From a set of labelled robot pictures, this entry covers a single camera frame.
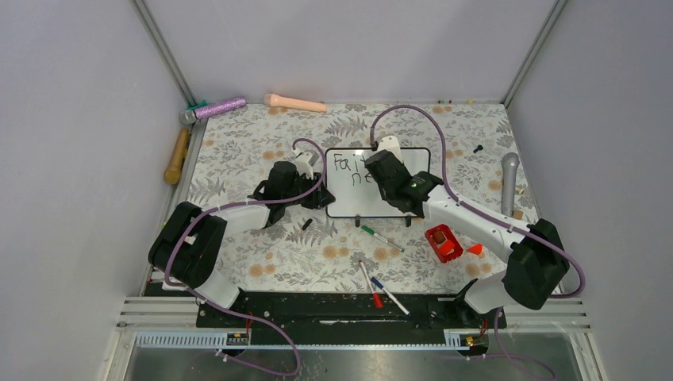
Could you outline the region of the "black marker cap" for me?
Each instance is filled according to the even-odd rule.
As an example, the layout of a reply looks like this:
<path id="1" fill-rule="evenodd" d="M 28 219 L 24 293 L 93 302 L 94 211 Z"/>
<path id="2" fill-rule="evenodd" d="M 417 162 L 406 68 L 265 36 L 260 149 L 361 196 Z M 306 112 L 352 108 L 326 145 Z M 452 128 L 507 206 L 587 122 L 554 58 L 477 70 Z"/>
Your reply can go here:
<path id="1" fill-rule="evenodd" d="M 302 231 L 306 231 L 310 227 L 312 222 L 313 222 L 312 218 L 307 219 L 305 223 L 302 225 Z"/>

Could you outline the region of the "small black-framed whiteboard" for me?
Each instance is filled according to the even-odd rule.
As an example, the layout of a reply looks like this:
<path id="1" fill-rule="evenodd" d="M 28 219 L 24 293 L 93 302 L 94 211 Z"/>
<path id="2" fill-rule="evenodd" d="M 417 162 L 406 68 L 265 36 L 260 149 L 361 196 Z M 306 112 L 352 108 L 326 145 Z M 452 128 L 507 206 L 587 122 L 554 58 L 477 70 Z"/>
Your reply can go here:
<path id="1" fill-rule="evenodd" d="M 326 152 L 326 188 L 336 201 L 327 206 L 333 218 L 405 218 L 414 214 L 382 200 L 377 184 L 364 166 L 375 152 L 368 148 L 330 148 Z M 411 176 L 430 169 L 427 148 L 402 148 L 403 164 Z"/>

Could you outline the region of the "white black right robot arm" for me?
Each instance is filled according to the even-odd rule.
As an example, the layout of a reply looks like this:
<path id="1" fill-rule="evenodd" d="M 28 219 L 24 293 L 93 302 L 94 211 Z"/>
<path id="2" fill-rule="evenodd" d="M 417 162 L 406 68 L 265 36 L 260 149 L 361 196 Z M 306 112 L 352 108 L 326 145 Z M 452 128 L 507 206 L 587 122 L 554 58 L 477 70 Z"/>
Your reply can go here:
<path id="1" fill-rule="evenodd" d="M 474 279 L 459 292 L 455 315 L 462 325 L 474 327 L 486 313 L 502 306 L 539 310 L 567 274 L 570 264 L 560 253 L 552 223 L 525 224 L 473 205 L 467 198 L 450 194 L 444 181 L 427 171 L 410 174 L 388 150 L 378 150 L 364 166 L 383 201 L 404 213 L 447 223 L 506 263 L 505 270 Z"/>

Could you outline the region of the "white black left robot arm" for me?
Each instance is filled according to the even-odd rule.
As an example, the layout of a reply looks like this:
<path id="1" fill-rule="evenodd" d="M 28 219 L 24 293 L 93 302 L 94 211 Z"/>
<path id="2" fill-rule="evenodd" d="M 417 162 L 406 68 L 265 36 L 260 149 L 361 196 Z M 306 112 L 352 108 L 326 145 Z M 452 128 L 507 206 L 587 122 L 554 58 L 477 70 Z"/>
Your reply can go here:
<path id="1" fill-rule="evenodd" d="M 247 308 L 238 299 L 242 289 L 215 269 L 224 238 L 269 228 L 288 207 L 319 210 L 335 201 L 322 173 L 308 175 L 297 164 L 279 161 L 244 202 L 213 208 L 208 214 L 191 202 L 179 203 L 152 244 L 148 262 L 215 303 L 215 314 L 224 324 L 239 325 Z"/>

